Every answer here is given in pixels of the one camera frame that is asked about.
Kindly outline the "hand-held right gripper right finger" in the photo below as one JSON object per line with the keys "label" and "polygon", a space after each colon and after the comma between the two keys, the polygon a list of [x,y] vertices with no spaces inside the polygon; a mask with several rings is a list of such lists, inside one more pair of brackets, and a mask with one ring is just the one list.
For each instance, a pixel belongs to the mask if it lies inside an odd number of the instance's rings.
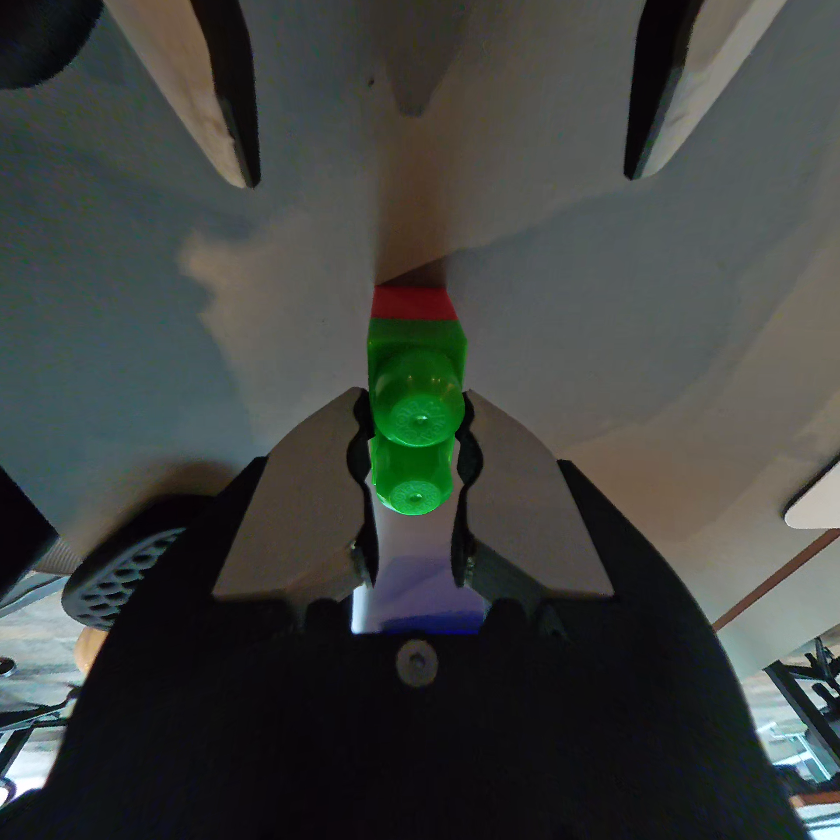
{"label": "hand-held right gripper right finger", "polygon": [[549,449],[474,391],[456,433],[455,582],[482,597],[612,597],[613,584]]}

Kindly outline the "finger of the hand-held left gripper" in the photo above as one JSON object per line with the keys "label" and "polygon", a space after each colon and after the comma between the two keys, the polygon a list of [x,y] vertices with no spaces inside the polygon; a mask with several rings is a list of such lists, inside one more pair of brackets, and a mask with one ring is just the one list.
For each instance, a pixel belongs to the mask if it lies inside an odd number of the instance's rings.
{"label": "finger of the hand-held left gripper", "polygon": [[261,180],[254,56],[238,1],[107,1],[136,56],[231,186]]}
{"label": "finger of the hand-held left gripper", "polygon": [[646,1],[639,18],[623,172],[660,172],[688,140],[785,1]]}

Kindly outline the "red mega block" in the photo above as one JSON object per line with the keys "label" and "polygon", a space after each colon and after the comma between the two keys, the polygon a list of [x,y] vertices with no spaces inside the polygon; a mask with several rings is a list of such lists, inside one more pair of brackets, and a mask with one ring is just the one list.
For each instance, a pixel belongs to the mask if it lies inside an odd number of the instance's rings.
{"label": "red mega block", "polygon": [[377,286],[371,319],[457,321],[458,315],[443,287]]}

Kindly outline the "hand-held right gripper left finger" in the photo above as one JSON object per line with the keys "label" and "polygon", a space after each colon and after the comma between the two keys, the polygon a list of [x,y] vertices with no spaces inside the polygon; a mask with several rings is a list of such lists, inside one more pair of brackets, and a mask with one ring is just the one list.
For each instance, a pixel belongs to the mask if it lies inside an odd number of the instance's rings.
{"label": "hand-held right gripper left finger", "polygon": [[352,387],[269,452],[213,588],[217,599],[344,599],[372,587],[370,398]]}

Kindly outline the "white plastic tray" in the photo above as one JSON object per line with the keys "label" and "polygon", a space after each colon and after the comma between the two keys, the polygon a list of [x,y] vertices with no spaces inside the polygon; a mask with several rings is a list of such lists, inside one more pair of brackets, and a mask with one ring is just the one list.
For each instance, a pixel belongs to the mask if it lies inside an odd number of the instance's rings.
{"label": "white plastic tray", "polygon": [[783,520],[791,529],[839,529],[839,458],[791,500]]}

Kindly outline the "green mega block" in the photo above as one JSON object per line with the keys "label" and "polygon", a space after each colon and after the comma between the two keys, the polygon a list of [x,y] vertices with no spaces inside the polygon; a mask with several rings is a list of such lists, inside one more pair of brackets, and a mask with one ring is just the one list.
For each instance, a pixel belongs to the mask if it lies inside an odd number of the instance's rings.
{"label": "green mega block", "polygon": [[454,491],[467,347],[456,319],[369,322],[371,481],[382,504],[403,516],[427,515]]}

